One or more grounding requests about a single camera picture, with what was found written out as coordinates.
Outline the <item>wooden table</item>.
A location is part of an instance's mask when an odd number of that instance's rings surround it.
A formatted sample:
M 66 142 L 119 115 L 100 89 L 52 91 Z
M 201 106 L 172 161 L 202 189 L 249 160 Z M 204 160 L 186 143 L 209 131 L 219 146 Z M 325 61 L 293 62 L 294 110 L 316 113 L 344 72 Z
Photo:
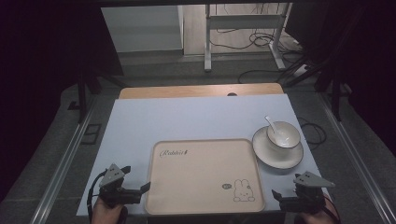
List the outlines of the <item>wooden table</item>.
M 211 96 L 245 96 L 264 94 L 283 94 L 278 83 L 219 84 L 167 87 L 135 87 L 120 91 L 120 99 L 151 99 Z

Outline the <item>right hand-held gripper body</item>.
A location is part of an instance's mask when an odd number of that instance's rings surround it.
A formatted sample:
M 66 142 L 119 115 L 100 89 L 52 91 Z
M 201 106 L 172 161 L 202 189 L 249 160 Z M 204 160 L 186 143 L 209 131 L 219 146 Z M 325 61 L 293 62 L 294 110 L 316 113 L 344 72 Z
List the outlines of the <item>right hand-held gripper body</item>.
M 317 213 L 324 205 L 323 188 L 333 188 L 335 184 L 311 172 L 304 172 L 293 180 L 295 197 L 283 197 L 279 207 L 293 213 Z

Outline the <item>white power strip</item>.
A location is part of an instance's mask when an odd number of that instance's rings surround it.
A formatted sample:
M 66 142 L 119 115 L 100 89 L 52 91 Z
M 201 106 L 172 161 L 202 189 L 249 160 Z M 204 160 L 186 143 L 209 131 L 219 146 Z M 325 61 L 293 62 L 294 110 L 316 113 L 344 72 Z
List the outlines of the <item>white power strip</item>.
M 303 64 L 293 73 L 293 76 L 299 77 L 308 70 L 309 70 L 309 66 L 307 64 Z

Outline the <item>aluminium rail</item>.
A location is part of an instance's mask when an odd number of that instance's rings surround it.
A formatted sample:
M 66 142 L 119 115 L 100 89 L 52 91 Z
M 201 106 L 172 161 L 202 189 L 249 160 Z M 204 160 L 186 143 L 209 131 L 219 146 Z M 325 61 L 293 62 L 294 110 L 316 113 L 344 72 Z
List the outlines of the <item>aluminium rail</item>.
M 78 146 L 81 142 L 81 139 L 88 127 L 88 124 L 91 120 L 93 110 L 96 106 L 97 98 L 93 97 L 89 103 L 86 115 L 82 119 L 82 121 L 78 124 L 72 139 L 68 143 L 68 146 L 61 157 L 60 162 L 50 179 L 50 182 L 29 222 L 29 224 L 45 224 L 52 206 L 54 205 L 56 198 L 59 194 L 59 191 L 62 187 L 62 184 L 66 178 L 70 165 L 75 158 L 75 155 L 78 150 Z
M 331 103 L 326 97 L 325 93 L 320 93 L 318 95 L 321 101 L 322 107 L 332 124 L 338 138 L 340 139 L 346 154 L 351 160 L 351 163 L 356 170 L 361 183 L 365 187 L 368 195 L 373 202 L 377 213 L 380 215 L 384 224 L 396 224 L 396 215 L 390 207 L 389 200 L 387 199 L 385 193 L 379 187 L 375 181 L 372 173 L 369 171 L 368 167 L 361 158 L 356 146 L 352 142 L 344 124 L 337 119 L 337 117 L 332 113 Z

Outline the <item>white plate with dark rim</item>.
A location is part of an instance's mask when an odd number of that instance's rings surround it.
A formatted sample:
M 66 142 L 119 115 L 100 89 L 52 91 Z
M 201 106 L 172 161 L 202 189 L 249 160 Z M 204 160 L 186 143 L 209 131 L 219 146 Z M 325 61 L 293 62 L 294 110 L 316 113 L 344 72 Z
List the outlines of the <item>white plate with dark rim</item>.
M 277 169 L 297 166 L 304 157 L 301 143 L 296 147 L 281 148 L 274 145 L 267 136 L 268 127 L 261 127 L 252 137 L 252 147 L 256 156 L 265 164 Z

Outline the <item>person's left hand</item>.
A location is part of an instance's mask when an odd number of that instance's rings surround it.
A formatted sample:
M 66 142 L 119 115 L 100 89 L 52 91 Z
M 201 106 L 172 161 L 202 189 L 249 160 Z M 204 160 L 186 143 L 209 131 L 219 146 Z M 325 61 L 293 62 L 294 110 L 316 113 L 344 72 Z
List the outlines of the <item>person's left hand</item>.
M 98 198 L 92 211 L 91 224 L 124 224 L 128 212 L 122 204 L 109 207 L 101 198 Z

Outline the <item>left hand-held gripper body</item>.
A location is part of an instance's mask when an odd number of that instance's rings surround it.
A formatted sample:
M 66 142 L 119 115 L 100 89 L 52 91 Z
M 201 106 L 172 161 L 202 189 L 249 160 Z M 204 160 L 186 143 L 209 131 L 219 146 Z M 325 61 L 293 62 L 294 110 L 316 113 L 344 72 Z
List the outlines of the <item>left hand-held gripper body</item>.
M 122 186 L 124 174 L 121 168 L 112 163 L 99 184 L 99 197 L 110 207 L 117 204 L 140 203 L 140 189 L 126 189 Z

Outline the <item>white ceramic spoon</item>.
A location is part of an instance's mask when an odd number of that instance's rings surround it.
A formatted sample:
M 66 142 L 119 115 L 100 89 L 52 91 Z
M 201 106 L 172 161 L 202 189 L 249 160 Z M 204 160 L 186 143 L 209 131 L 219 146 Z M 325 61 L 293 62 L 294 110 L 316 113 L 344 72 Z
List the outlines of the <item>white ceramic spoon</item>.
M 266 115 L 264 118 L 267 120 L 267 122 L 272 127 L 275 139 L 279 139 L 280 135 L 279 135 L 278 129 L 277 129 L 276 125 L 273 123 L 272 119 L 268 115 Z

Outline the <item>white table mat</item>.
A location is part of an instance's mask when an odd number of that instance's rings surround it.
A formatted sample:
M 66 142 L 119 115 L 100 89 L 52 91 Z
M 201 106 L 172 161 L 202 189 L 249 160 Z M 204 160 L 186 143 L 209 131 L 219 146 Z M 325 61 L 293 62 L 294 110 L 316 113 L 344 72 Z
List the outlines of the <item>white table mat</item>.
M 264 118 L 299 124 L 285 94 L 249 96 L 183 97 L 152 99 L 121 99 L 113 106 L 101 146 L 92 167 L 91 176 L 97 177 L 112 163 L 130 166 L 123 186 L 138 189 L 149 182 L 152 152 L 159 142 L 247 139 L 261 127 L 267 127 Z M 276 211 L 279 203 L 272 190 L 285 197 L 294 194 L 295 174 L 308 171 L 315 175 L 318 167 L 309 146 L 303 138 L 304 157 L 295 167 L 277 169 L 262 162 L 257 156 L 265 207 L 260 212 Z M 139 204 L 128 209 L 137 216 L 154 216 L 146 210 L 147 193 Z

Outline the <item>person's right hand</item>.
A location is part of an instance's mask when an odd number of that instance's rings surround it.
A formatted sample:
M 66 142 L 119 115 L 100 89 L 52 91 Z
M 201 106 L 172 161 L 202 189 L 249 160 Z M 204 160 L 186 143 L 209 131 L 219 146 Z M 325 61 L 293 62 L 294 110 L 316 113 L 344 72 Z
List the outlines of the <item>person's right hand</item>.
M 314 215 L 300 213 L 294 218 L 294 224 L 338 224 L 340 217 L 336 208 L 329 199 L 325 202 L 328 212 L 321 210 Z

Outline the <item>white metal desk frame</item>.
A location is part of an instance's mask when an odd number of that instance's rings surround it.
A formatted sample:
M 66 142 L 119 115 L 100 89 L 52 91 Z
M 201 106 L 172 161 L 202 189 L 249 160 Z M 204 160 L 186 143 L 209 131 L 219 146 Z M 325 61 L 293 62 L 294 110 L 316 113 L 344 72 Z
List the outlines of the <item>white metal desk frame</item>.
M 205 71 L 210 72 L 212 69 L 210 34 L 216 29 L 273 29 L 275 33 L 269 42 L 269 49 L 277 68 L 285 70 L 286 66 L 277 47 L 289 7 L 290 4 L 286 3 L 280 14 L 273 15 L 211 15 L 210 5 L 205 5 Z

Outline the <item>black metal stand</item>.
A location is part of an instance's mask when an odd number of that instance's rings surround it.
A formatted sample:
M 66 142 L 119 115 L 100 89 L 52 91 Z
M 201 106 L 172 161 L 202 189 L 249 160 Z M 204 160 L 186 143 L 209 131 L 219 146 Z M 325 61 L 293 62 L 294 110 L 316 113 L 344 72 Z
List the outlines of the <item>black metal stand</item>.
M 339 58 L 341 53 L 340 49 L 334 49 L 329 56 L 317 65 L 308 69 L 298 77 L 286 81 L 284 87 L 292 87 L 313 75 L 319 74 L 317 81 L 315 82 L 314 89 L 318 92 L 325 92 L 328 87 L 332 88 L 330 93 L 331 96 L 331 112 L 335 116 L 337 121 L 341 121 L 340 116 L 340 97 L 342 78 L 340 74 L 341 60 Z
M 127 84 L 116 78 L 116 76 L 123 75 L 120 62 L 110 63 L 106 68 L 102 68 L 99 65 L 77 62 L 76 68 L 78 70 L 78 122 L 81 123 L 88 114 L 86 88 L 88 88 L 92 94 L 99 94 L 102 91 L 102 86 L 98 80 L 99 77 L 102 77 L 120 88 L 127 87 Z

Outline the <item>white cabinet panel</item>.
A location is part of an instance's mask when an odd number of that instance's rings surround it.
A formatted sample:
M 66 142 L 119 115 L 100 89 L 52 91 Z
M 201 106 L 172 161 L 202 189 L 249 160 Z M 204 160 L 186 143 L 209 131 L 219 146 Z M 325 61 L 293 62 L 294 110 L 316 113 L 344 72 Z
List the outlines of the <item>white cabinet panel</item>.
M 183 49 L 179 6 L 102 7 L 117 52 Z

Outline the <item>white bowl with dark rim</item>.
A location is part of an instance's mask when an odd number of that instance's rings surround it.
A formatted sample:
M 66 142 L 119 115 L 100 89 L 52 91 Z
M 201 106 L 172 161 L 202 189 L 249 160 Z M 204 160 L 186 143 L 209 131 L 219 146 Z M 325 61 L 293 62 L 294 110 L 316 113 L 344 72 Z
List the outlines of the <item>white bowl with dark rim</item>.
M 286 121 L 274 121 L 266 131 L 270 146 L 276 151 L 295 149 L 301 143 L 297 128 Z

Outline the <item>beige tray with rabbit print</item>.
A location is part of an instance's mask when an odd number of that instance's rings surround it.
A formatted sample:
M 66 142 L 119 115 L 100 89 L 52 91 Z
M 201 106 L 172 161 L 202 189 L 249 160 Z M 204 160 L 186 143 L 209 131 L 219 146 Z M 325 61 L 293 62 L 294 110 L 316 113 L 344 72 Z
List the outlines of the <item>beige tray with rabbit print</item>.
M 260 212 L 256 155 L 247 139 L 159 142 L 146 210 L 154 216 Z

